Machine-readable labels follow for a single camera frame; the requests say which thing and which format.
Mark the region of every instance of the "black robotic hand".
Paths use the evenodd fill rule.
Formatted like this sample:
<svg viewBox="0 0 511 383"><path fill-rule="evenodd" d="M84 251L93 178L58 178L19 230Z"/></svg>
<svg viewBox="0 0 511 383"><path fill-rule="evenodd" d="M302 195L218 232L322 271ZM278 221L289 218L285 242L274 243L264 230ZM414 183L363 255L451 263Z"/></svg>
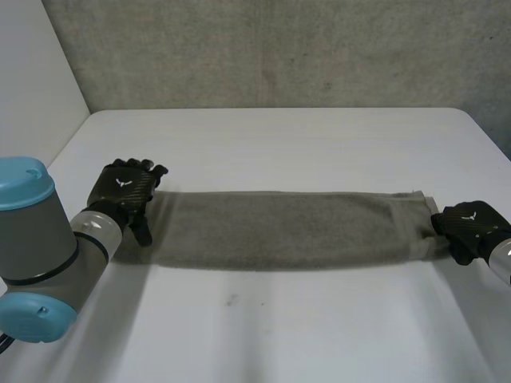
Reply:
<svg viewBox="0 0 511 383"><path fill-rule="evenodd" d="M151 160L115 160L103 168L87 199L86 210L102 212L117 222L121 230L128 225L141 246L149 246L153 237L149 231L145 207L153 199L167 168Z"/></svg>
<svg viewBox="0 0 511 383"><path fill-rule="evenodd" d="M482 201L446 207L431 217L431 223L439 235L449 240L450 253L460 265L468 265L475 258L483 258L489 264L492 251L511 239L511 225Z"/></svg>

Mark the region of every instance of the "robotic hand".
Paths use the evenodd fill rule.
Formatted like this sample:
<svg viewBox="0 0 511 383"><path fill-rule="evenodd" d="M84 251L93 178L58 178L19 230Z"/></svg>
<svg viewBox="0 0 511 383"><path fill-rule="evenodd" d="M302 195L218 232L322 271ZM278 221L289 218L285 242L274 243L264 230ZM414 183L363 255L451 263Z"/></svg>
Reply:
<svg viewBox="0 0 511 383"><path fill-rule="evenodd" d="M168 170L150 160L115 160L68 222L45 166L0 158L0 353L4 341L53 342L77 318L128 226L152 243L145 208Z"/></svg>
<svg viewBox="0 0 511 383"><path fill-rule="evenodd" d="M113 217L117 225L126 225L133 231L137 242L149 246L153 242L145 217L145 206L153 199L154 189L160 184L167 168L155 166L151 160L133 158L124 162L115 160L105 166L87 199L86 211L102 211Z"/></svg>
<svg viewBox="0 0 511 383"><path fill-rule="evenodd" d="M450 242L450 253L460 265L483 258L489 268L511 285L511 225L487 203L459 203L432 215L439 235Z"/></svg>

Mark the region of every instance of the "towel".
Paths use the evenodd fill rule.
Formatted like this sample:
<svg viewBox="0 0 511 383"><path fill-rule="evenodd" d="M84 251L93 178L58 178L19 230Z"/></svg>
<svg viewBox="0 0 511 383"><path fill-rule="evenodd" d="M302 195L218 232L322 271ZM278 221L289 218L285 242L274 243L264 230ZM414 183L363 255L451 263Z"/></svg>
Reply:
<svg viewBox="0 0 511 383"><path fill-rule="evenodd" d="M157 192L154 242L126 233L114 259L165 267L318 270L447 256L420 191L399 194L279 191Z"/></svg>

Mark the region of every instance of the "table surface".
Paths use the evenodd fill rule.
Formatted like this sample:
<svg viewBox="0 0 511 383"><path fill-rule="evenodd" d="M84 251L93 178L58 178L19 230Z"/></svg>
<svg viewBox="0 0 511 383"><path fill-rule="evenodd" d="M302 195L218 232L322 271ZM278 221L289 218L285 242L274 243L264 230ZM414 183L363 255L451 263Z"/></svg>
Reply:
<svg viewBox="0 0 511 383"><path fill-rule="evenodd" d="M204 109L92 115L50 167L68 216L102 167L168 166L167 191L408 192L511 219L511 164L456 109ZM451 259L314 272L111 264L76 325L15 342L5 382L497 382L511 290Z"/></svg>

